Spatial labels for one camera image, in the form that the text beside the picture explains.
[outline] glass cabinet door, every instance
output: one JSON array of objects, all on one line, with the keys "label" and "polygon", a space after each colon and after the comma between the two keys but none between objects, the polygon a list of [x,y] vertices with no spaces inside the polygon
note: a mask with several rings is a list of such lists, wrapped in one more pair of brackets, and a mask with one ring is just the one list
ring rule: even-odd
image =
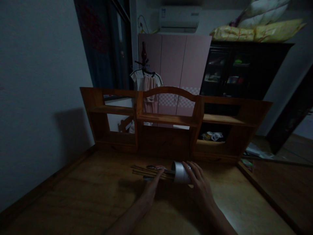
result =
[{"label": "glass cabinet door", "polygon": [[239,98],[248,86],[247,76],[252,61],[251,54],[237,52],[228,78],[222,82],[222,96]]},{"label": "glass cabinet door", "polygon": [[210,51],[209,59],[205,68],[200,95],[216,96],[221,85],[221,76],[229,53],[222,51]]}]

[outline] hanging shirt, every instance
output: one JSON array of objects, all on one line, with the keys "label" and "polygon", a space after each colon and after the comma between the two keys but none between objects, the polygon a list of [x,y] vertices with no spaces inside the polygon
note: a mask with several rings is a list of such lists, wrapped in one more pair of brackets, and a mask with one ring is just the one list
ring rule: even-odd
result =
[{"label": "hanging shirt", "polygon": [[[144,74],[143,78],[143,91],[149,91],[157,87],[156,80],[151,76]],[[143,107],[145,113],[157,113],[157,95],[152,95],[143,99]]]},{"label": "hanging shirt", "polygon": [[149,76],[153,78],[156,81],[156,87],[163,86],[163,81],[161,79],[161,76],[157,73],[153,74],[148,74],[144,73],[142,70],[136,70],[130,74],[131,78],[133,79],[134,83],[136,84],[137,91],[143,91],[143,78],[144,76]]}]

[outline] window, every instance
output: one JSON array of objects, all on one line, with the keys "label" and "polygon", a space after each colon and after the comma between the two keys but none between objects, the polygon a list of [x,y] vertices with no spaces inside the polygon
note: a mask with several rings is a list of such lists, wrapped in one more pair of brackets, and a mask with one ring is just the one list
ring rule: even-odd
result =
[{"label": "window", "polygon": [[129,0],[74,0],[94,87],[133,89]]}]

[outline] hand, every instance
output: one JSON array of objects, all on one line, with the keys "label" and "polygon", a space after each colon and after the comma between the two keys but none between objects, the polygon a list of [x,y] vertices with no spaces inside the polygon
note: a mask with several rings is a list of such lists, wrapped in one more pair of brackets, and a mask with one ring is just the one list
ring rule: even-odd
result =
[{"label": "hand", "polygon": [[152,207],[154,196],[157,190],[157,185],[163,172],[164,172],[164,168],[159,170],[158,174],[156,175],[156,177],[154,177],[152,181],[147,182],[146,187],[144,188],[144,191],[138,200],[141,203],[143,203],[146,212],[150,210]]},{"label": "hand", "polygon": [[194,171],[193,173],[188,165],[183,162],[183,166],[193,183],[193,188],[188,186],[187,190],[200,209],[204,210],[206,214],[211,213],[214,209],[216,209],[217,205],[214,201],[210,184],[204,177],[203,170],[200,166],[198,166],[198,164],[188,161],[187,163]]}]

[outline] checkered pattern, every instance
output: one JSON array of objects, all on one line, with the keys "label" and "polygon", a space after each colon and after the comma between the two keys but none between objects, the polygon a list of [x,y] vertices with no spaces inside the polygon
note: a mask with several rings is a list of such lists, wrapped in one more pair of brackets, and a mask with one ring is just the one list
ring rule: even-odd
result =
[{"label": "checkered pattern", "polygon": [[175,94],[159,94],[159,105],[161,106],[173,106],[177,105],[178,97]]},{"label": "checkered pattern", "polygon": [[[200,88],[199,87],[184,87],[182,86],[182,89],[190,92],[193,95],[198,95],[200,94]],[[194,108],[195,102],[192,102],[188,100],[185,97],[180,96],[178,100],[178,106],[182,108]]]}]

